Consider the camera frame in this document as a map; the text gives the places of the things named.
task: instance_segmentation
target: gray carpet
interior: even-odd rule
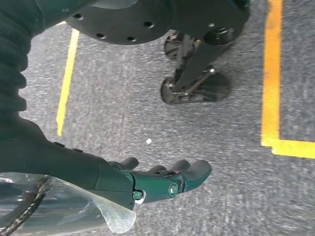
[[[80,35],[63,134],[57,137],[56,115],[71,34],[63,25],[33,40],[24,72],[28,87],[21,91],[28,100],[23,116],[50,140],[107,160],[134,156],[144,170],[183,158],[212,165],[213,174],[196,191],[137,206],[137,219],[126,235],[313,236],[315,160],[274,156],[260,145],[268,9],[266,1],[252,5],[243,35],[215,63],[233,86],[222,102],[162,102],[160,85],[174,66],[163,53],[165,38],[126,47]],[[283,138],[315,141],[314,11],[313,1],[284,2]]]

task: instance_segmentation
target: robotic arm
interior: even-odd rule
[[[27,67],[32,38],[64,20],[97,40],[128,45],[154,40],[173,29],[177,31],[174,42],[178,67],[174,78],[162,84],[162,99],[170,104],[217,101],[217,95],[208,96],[213,94],[214,84],[205,82],[214,76],[215,81],[224,80],[208,70],[208,65],[240,34],[248,8],[247,0],[0,0],[0,174],[54,177],[129,210],[134,204],[170,199],[200,186],[212,172],[207,161],[190,165],[181,160],[168,170],[156,166],[134,171],[138,165],[135,158],[107,162],[50,142],[36,124],[19,116],[26,109],[26,101],[18,95],[26,86],[20,72]],[[133,30],[142,21],[144,29]],[[38,203],[32,202],[34,211],[49,192],[45,188],[48,182],[45,183],[38,184],[38,193],[42,192],[33,196]],[[0,182],[1,187],[6,188]],[[33,213],[29,212],[20,223]],[[2,229],[0,220],[0,236],[16,230],[12,230],[13,223]]]

